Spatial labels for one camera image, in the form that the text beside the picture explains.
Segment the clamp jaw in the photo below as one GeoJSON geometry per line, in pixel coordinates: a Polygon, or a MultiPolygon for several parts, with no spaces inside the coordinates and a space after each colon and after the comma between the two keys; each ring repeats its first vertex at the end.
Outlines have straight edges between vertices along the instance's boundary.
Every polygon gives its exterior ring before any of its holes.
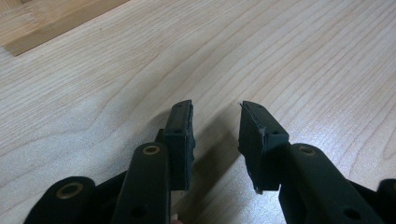
{"type": "Polygon", "coordinates": [[[191,185],[191,100],[172,107],[154,142],[139,146],[128,171],[95,186],[71,176],[52,185],[25,223],[169,223],[170,191],[191,185]]]}
{"type": "Polygon", "coordinates": [[[396,223],[396,180],[374,192],[348,181],[317,147],[289,143],[262,106],[243,102],[239,151],[258,193],[278,190],[288,223],[396,223]]]}

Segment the black plastic arm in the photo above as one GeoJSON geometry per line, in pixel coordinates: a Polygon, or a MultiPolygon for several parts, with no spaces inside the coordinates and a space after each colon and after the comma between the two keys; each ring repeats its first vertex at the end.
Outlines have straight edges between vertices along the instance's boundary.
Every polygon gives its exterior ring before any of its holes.
{"type": "Polygon", "coordinates": [[[388,221],[379,215],[389,212],[376,213],[377,209],[373,209],[321,150],[306,144],[290,145],[289,135],[261,105],[242,103],[239,151],[245,156],[256,191],[277,190],[281,185],[279,200],[288,223],[388,221]]]}

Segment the wooden table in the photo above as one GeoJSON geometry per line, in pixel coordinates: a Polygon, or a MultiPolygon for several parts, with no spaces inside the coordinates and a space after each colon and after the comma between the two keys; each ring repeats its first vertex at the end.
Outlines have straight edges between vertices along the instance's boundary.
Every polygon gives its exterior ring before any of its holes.
{"type": "Polygon", "coordinates": [[[0,220],[53,183],[102,183],[192,99],[185,223],[283,223],[237,151],[243,100],[375,189],[396,177],[394,1],[136,1],[18,57],[0,49],[0,220]]]}

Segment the wood grain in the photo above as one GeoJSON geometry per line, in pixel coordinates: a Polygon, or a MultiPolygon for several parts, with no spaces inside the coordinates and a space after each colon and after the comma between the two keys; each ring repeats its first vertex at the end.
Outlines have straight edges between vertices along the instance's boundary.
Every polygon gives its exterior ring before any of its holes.
{"type": "Polygon", "coordinates": [[[0,1],[0,13],[10,11],[16,7],[22,5],[20,0],[1,0],[0,1]]]}
{"type": "Polygon", "coordinates": [[[185,223],[284,223],[237,147],[243,100],[290,141],[375,189],[396,178],[393,1],[130,1],[14,58],[0,50],[0,220],[21,223],[70,175],[127,168],[172,104],[194,103],[185,223]]]}
{"type": "Polygon", "coordinates": [[[1,4],[15,9],[0,15],[0,45],[20,55],[127,1],[35,0],[23,7],[17,7],[21,1],[6,1],[1,4]]]}

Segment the mounting hole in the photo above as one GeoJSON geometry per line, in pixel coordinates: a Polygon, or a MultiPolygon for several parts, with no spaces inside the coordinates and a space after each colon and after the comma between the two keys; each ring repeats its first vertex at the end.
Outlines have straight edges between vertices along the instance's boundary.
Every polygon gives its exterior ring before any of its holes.
{"type": "Polygon", "coordinates": [[[63,185],[56,191],[56,197],[59,199],[69,199],[78,195],[84,186],[81,183],[73,182],[63,185]]]}
{"type": "Polygon", "coordinates": [[[352,208],[347,208],[344,210],[344,215],[352,220],[359,221],[361,220],[361,214],[352,208]]]}
{"type": "Polygon", "coordinates": [[[157,146],[148,146],[148,147],[143,148],[143,153],[146,155],[149,155],[149,156],[157,154],[159,151],[160,151],[160,148],[157,146]]]}
{"type": "Polygon", "coordinates": [[[317,152],[313,148],[310,148],[310,147],[299,147],[298,149],[307,156],[313,156],[313,155],[317,154],[317,152]]]}
{"type": "Polygon", "coordinates": [[[143,206],[137,206],[131,211],[132,217],[143,217],[148,213],[148,210],[143,206]]]}

